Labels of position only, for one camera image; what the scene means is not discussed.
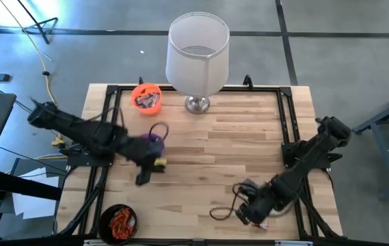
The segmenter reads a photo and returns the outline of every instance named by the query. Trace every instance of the lamp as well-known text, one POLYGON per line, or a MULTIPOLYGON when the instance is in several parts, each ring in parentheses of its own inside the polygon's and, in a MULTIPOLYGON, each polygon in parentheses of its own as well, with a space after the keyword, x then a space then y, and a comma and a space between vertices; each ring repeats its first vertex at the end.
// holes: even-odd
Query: lamp
POLYGON ((188 95, 191 113, 204 113, 208 97, 226 84, 229 76, 229 28, 215 15, 192 12, 178 17, 168 34, 165 75, 172 86, 188 95))

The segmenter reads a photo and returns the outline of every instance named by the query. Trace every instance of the orange plastic bowl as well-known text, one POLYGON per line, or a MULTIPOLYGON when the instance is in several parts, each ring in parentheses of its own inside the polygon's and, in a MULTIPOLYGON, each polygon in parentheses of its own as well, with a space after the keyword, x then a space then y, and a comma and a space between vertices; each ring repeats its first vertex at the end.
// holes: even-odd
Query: orange plastic bowl
POLYGON ((156 115, 161 111, 161 101, 162 101, 162 92, 161 89, 159 89, 158 85, 155 85, 154 83, 143 83, 141 85, 138 85, 135 89, 133 89, 131 94, 131 104, 134 106, 134 108, 141 111, 141 113, 146 115, 156 115), (143 109, 141 107, 138 107, 138 105, 135 102, 136 98, 139 98, 141 96, 145 96, 148 93, 159 93, 159 99, 156 102, 156 104, 148 109, 143 109))

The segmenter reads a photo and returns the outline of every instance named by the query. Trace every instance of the wooden table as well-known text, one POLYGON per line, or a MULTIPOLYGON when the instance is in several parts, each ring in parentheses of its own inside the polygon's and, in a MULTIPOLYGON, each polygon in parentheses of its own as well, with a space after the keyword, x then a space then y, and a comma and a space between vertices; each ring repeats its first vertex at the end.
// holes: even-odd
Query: wooden table
MULTIPOLYGON (((107 84, 90 85, 83 118, 102 111, 106 87, 107 84)), ((317 133, 310 89, 296 86, 292 92, 301 138, 310 139, 317 133)), ((226 221, 209 216, 211 208, 231 205, 232 184, 246 178, 261 184, 284 169, 276 94, 219 92, 211 97, 211 107, 203 115, 188 113, 185 97, 178 92, 163 92, 162 100, 158 116, 145 116, 130 105, 130 91, 123 91, 121 106, 130 134, 147 133, 158 121, 170 125, 165 140, 167 169, 164 174, 152 174, 149 184, 136 187, 138 168, 118 156, 109 170, 102 211, 113 204, 131 206, 139 217, 136 238, 298 238, 293 209, 282 217, 267 218, 267 231, 243 225, 235 215, 226 221)), ((285 100, 284 108, 288 109, 285 100)), ((57 212, 60 230, 82 205, 89 172, 89 167, 79 167, 66 180, 57 212)), ((342 234, 328 177, 313 170, 309 181, 314 206, 333 231, 342 234)), ((307 212, 303 209, 302 213, 309 232, 307 212)), ((91 207, 87 231, 93 214, 91 207)))

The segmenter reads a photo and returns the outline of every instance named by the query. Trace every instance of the purple object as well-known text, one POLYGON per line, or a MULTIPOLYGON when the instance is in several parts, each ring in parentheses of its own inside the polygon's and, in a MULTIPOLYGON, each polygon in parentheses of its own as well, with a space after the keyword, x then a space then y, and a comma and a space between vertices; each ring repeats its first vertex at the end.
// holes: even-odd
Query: purple object
POLYGON ((146 134, 141 135, 140 137, 143 139, 148 139, 149 141, 153 141, 153 142, 160 141, 161 142, 161 157, 164 156, 165 145, 164 145, 164 141, 162 140, 161 136, 159 136, 158 134, 154 134, 154 133, 151 133, 151 134, 146 133, 146 134))

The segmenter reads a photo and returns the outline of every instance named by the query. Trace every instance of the concrete floor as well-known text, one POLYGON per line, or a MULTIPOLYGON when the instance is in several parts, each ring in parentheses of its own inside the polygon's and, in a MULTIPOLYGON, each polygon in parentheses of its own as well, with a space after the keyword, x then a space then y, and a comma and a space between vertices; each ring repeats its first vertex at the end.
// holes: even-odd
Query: concrete floor
MULTIPOLYGON (((24 25, 31 19, 16 1, 5 1, 24 25)), ((38 20, 57 16, 64 29, 168 30, 181 14, 205 11, 223 18, 232 31, 279 31, 274 0, 33 0, 23 3, 38 20)), ((283 0, 288 31, 389 33, 389 0, 283 0)), ((0 4, 0 26, 17 24, 0 4)), ((46 61, 60 107, 80 115, 89 83, 165 82, 165 36, 51 36, 36 44, 46 61)), ((290 38, 299 85, 311 88, 316 115, 335 115, 356 126, 389 105, 389 38, 290 38)), ((42 66, 27 37, 0 34, 0 72, 12 75, 0 83, 5 92, 31 105, 48 100, 42 66)), ((231 37, 229 83, 251 74, 257 85, 290 85, 281 37, 231 37)), ((54 153, 52 134, 30 127, 26 113, 15 107, 0 146, 29 156, 54 153)), ((340 150, 332 176, 345 236, 389 243, 389 200, 386 168, 370 132, 354 136, 340 150)), ((0 150, 0 170, 15 156, 0 150)), ((12 238, 2 222, 0 236, 12 238)), ((33 224, 22 225, 28 230, 33 224)), ((38 231, 34 236, 49 234, 38 231)))

